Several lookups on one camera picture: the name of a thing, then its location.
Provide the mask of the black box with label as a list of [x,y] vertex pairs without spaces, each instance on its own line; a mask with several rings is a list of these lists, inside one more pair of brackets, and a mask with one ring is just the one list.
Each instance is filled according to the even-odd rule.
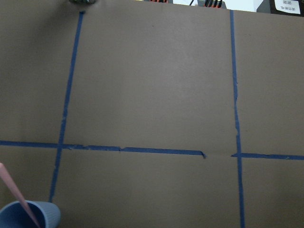
[[257,12],[290,16],[304,16],[303,0],[263,0]]

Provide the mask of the red black connector board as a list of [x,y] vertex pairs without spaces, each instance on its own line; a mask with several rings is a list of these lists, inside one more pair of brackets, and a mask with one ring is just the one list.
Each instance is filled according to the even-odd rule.
[[150,2],[169,3],[169,0],[148,0]]

